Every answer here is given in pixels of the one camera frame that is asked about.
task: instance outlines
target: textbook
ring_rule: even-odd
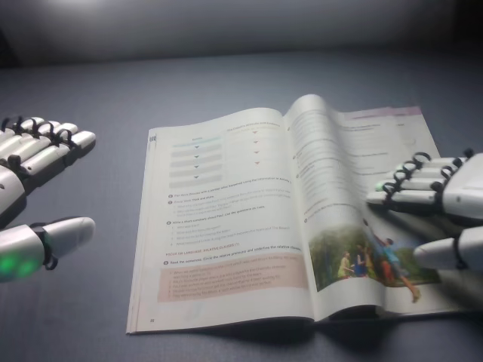
[[[415,152],[439,157],[419,108],[338,112],[316,95],[151,129],[127,332],[458,310],[415,263],[420,235],[365,204]]]

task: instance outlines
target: gray wall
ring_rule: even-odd
[[[23,63],[433,43],[456,0],[0,0]]]

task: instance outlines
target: robotic hand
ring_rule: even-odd
[[[42,118],[18,118],[0,129],[0,229],[26,206],[34,189],[84,157],[96,136],[75,124]],[[57,220],[50,224],[21,225],[0,231],[0,283],[26,277],[42,265],[57,266],[58,258],[88,242],[95,223],[88,217]]]
[[[421,216],[443,215],[464,229],[454,238],[433,241],[414,251],[425,268],[483,272],[483,154],[431,159],[416,153],[367,196],[370,207]]]

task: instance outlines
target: person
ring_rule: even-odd
[[[369,246],[365,247],[365,266],[368,269],[368,277],[379,280],[374,269],[374,262],[372,261],[372,249]]]
[[[364,245],[357,244],[357,257],[355,259],[355,276],[359,278],[367,277],[368,276],[368,269],[365,265],[365,251]]]
[[[368,222],[364,219],[364,224],[369,228],[371,234],[383,248],[384,255],[389,261],[389,264],[392,266],[394,271],[395,278],[401,279],[402,283],[411,291],[413,295],[413,303],[417,302],[421,298],[421,292],[419,288],[415,287],[409,280],[408,276],[409,273],[406,269],[402,268],[401,261],[399,260],[398,256],[394,253],[391,246],[394,244],[393,239],[387,238],[385,241],[380,239],[377,235],[374,234],[374,231],[369,226]]]
[[[394,284],[394,274],[392,273],[391,270],[391,265],[389,262],[385,259],[383,259],[382,262],[380,262],[380,266],[383,270],[384,273],[384,281],[386,282],[386,285],[393,285]]]
[[[354,272],[351,269],[351,266],[353,267],[354,265],[350,265],[349,257],[350,257],[349,252],[348,251],[344,251],[344,254],[342,256],[342,260],[340,260],[339,271],[337,273],[337,277],[339,279],[347,279],[347,278],[350,278],[350,274]]]

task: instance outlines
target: dark tabletop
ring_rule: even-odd
[[[340,111],[418,105],[441,155],[480,152],[482,59],[331,51],[0,71],[0,116],[97,135],[95,149],[35,190],[14,221],[89,216],[97,232],[55,271],[0,286],[0,361],[482,360],[479,314],[125,335],[148,129],[253,107],[286,112],[314,93]]]

